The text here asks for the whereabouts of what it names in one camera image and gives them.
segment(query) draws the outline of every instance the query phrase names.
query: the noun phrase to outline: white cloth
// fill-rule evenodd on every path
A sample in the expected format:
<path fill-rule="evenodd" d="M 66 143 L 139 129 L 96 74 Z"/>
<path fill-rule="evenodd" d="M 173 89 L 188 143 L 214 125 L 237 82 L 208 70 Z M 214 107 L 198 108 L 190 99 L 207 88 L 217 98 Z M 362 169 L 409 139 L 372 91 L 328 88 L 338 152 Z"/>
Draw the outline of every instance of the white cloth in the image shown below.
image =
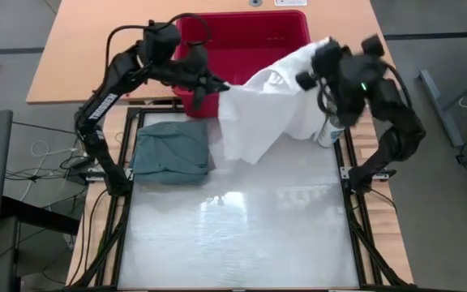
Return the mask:
<path fill-rule="evenodd" d="M 310 43 L 253 75 L 244 85 L 230 85 L 219 100 L 225 158 L 255 164 L 282 133 L 309 139 L 325 121 L 317 106 L 319 88 L 304 92 L 295 80 L 311 71 L 311 57 L 329 42 Z"/>

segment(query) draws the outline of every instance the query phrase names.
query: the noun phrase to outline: transparent table top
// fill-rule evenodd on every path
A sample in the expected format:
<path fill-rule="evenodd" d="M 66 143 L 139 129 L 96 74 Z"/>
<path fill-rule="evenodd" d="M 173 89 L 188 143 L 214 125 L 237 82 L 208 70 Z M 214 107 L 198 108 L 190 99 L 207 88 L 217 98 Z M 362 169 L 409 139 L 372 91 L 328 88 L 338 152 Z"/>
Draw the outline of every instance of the transparent table top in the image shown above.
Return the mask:
<path fill-rule="evenodd" d="M 249 165 L 221 157 L 213 120 L 209 141 L 202 186 L 135 183 L 120 288 L 358 286 L 333 149 L 283 135 Z"/>

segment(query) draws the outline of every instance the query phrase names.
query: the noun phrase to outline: wooden table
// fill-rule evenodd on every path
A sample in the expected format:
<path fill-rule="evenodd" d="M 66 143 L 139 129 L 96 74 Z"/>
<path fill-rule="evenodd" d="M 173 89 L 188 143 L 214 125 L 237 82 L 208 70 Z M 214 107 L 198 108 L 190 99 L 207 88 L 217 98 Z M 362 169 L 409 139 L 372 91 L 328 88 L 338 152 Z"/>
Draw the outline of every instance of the wooden table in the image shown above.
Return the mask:
<path fill-rule="evenodd" d="M 105 43 L 109 33 L 124 24 L 167 21 L 183 12 L 271 11 L 299 9 L 307 17 L 312 41 L 333 36 L 358 51 L 361 41 L 378 33 L 384 43 L 369 0 L 310 0 L 303 7 L 277 7 L 273 0 L 252 7 L 248 0 L 63 0 L 45 51 L 28 93 L 31 104 L 84 102 L 104 75 Z M 141 39 L 140 30 L 120 32 L 113 38 L 111 57 Z M 388 62 L 392 62 L 385 46 Z M 155 81 L 132 92 L 128 101 L 172 97 Z"/>
<path fill-rule="evenodd" d="M 121 139 L 119 133 L 123 132 L 123 128 L 126 121 L 126 112 L 127 106 L 120 105 L 112 108 L 106 116 L 104 123 L 104 133 L 109 144 L 109 150 L 113 159 L 118 159 L 118 154 L 120 152 L 120 143 L 115 139 Z M 374 126 L 372 124 L 372 118 L 369 113 L 364 113 L 360 119 L 359 124 L 352 129 L 353 133 L 353 143 L 356 151 L 356 156 L 359 163 L 365 161 L 377 147 L 377 139 L 375 136 Z M 133 144 L 134 136 L 131 136 L 131 141 L 129 145 Z M 128 151 L 128 157 L 132 155 L 132 149 Z M 390 188 L 388 187 L 387 182 L 375 182 L 373 185 L 374 189 L 385 194 L 389 198 L 391 197 Z M 92 211 L 92 208 L 96 202 L 98 195 L 105 189 L 105 184 L 103 182 L 95 182 L 90 185 L 88 190 L 88 196 L 86 199 L 85 212 L 89 214 Z M 92 262 L 92 259 L 95 257 L 96 251 L 98 249 L 99 240 L 102 236 L 102 233 L 105 228 L 105 222 L 107 219 L 107 213 L 109 210 L 110 197 L 105 195 L 100 199 L 98 205 L 96 206 L 96 211 L 93 217 L 92 223 L 92 241 L 90 242 L 89 247 L 89 263 Z M 373 231 L 375 245 L 378 250 L 381 252 L 385 260 L 390 264 L 390 266 L 397 272 L 397 274 L 407 282 L 413 282 L 412 275 L 409 268 L 409 263 L 405 254 L 405 247 L 403 245 L 403 239 L 401 237 L 401 230 L 399 228 L 396 213 L 394 208 L 386 201 L 369 193 L 366 195 L 366 204 L 368 207 L 368 214 L 371 221 L 371 228 Z M 89 231 L 89 217 L 86 216 L 84 221 L 81 221 L 85 224 L 85 243 L 84 243 L 84 252 L 83 252 L 83 263 L 82 267 L 77 273 L 77 279 L 82 275 L 84 271 L 84 261 L 86 258 L 86 249 L 87 249 L 87 240 L 88 240 L 88 231 Z M 75 270 L 79 265 L 81 247 L 82 247 L 82 227 L 79 228 L 79 235 L 77 236 L 77 242 L 75 244 L 75 250 L 73 253 L 73 258 L 71 260 L 70 271 L 68 273 L 67 282 L 69 283 Z M 371 279 L 371 268 L 369 265 L 368 254 L 365 252 L 365 249 L 362 248 L 363 257 L 365 261 L 365 270 L 367 279 Z M 112 265 L 114 262 L 114 251 L 112 251 L 108 257 L 108 262 L 106 265 L 106 273 L 104 283 L 109 283 L 111 278 Z"/>

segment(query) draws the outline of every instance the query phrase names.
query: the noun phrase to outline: folded green towel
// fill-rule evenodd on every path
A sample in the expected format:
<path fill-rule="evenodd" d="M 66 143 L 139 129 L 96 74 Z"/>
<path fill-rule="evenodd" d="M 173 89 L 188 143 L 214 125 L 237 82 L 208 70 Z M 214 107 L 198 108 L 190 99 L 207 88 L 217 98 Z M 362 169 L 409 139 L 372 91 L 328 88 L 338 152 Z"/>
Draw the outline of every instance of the folded green towel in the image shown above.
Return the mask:
<path fill-rule="evenodd" d="M 136 141 L 135 181 L 196 184 L 208 174 L 206 122 L 159 122 L 140 129 Z"/>

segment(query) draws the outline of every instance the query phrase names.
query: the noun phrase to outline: spray bottle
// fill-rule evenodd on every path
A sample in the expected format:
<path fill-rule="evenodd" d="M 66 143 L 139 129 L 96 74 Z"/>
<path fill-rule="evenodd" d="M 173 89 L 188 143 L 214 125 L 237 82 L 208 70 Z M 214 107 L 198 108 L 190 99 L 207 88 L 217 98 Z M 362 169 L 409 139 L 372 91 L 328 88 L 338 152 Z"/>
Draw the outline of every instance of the spray bottle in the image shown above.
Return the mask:
<path fill-rule="evenodd" d="M 330 112 L 336 112 L 336 105 L 329 99 L 327 99 L 327 109 Z M 326 148 L 331 147 L 331 145 L 338 140 L 344 129 L 345 128 L 340 124 L 340 120 L 335 114 L 328 115 L 317 139 L 318 144 Z"/>

